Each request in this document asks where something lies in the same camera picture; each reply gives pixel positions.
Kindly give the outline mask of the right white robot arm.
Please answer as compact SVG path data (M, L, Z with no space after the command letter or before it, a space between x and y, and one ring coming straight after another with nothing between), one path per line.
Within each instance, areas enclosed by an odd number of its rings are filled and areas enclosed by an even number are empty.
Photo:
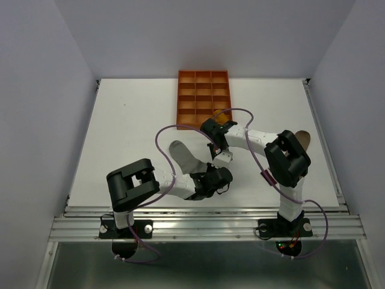
M262 176L279 189L280 206L277 228L290 235L298 229L303 212L303 183L311 164L310 157L297 136L288 130L279 134L248 129L234 121L219 124L213 119L202 123L200 131L214 141L212 160L218 167L228 167L232 160L230 148L241 148L266 158L268 169Z

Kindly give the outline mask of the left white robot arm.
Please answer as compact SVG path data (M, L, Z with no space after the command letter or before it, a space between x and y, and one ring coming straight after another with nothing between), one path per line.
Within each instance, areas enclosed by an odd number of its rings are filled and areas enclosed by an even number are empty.
M233 176L227 168L211 164L206 165L205 172L177 176L154 168L143 158L107 174L106 181L114 216L112 228L120 237L128 237L134 230L133 210L145 207L145 201L155 194L200 201L228 188Z

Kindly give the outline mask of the grey striped sock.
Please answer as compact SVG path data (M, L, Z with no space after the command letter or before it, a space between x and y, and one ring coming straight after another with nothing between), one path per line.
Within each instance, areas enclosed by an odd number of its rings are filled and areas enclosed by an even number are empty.
M179 140L170 143L169 153L179 165L183 174L205 173L208 170L208 163L197 159L191 151Z

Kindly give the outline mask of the mustard yellow sock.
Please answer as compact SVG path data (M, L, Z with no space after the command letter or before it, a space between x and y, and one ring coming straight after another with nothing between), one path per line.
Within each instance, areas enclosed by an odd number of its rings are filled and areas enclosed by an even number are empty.
M230 120L229 117L222 112L222 110L215 110L213 116L214 120L220 125L223 125Z

